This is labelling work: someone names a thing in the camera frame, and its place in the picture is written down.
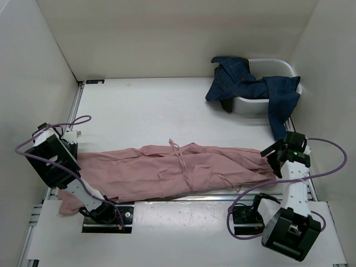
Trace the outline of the pink trousers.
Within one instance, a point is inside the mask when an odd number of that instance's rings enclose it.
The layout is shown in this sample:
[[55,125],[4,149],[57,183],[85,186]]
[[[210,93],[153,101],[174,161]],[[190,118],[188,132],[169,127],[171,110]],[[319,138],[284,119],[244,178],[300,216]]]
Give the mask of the pink trousers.
[[258,150],[147,145],[140,149],[86,152],[77,156],[80,174],[116,203],[236,188],[275,180]]

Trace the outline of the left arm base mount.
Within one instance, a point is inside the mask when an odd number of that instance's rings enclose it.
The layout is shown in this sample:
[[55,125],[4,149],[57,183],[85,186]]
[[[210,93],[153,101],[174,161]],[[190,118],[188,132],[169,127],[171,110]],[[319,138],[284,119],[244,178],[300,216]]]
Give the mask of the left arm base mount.
[[103,203],[98,208],[88,211],[85,207],[79,209],[84,216],[83,233],[98,234],[130,234],[134,220],[134,202],[124,202],[113,205]]

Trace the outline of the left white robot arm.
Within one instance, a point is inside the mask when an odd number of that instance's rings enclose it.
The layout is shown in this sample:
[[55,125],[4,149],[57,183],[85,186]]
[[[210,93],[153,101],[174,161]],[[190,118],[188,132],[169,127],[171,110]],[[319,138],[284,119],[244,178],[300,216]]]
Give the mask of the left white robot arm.
[[43,123],[32,134],[33,146],[24,156],[52,189],[63,190],[75,196],[82,206],[79,212],[99,224],[119,222],[118,208],[80,175],[77,162],[78,132],[58,132],[62,126]]

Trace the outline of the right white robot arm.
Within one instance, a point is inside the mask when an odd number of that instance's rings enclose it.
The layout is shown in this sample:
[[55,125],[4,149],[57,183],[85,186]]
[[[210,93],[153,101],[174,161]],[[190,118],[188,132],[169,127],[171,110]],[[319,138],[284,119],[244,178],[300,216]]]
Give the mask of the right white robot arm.
[[279,181],[283,181],[281,201],[259,194],[250,208],[250,217],[263,222],[262,246],[303,261],[319,236],[322,225],[308,206],[310,157],[305,153],[305,135],[288,132],[286,137],[261,152]]

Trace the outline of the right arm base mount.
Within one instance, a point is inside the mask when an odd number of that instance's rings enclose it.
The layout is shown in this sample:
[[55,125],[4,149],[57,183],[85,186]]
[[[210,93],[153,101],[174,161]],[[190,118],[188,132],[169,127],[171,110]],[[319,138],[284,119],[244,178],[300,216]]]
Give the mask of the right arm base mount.
[[280,238],[290,226],[291,212],[291,209],[267,199],[250,206],[235,205],[230,211],[233,225],[228,226],[228,230],[238,240]]

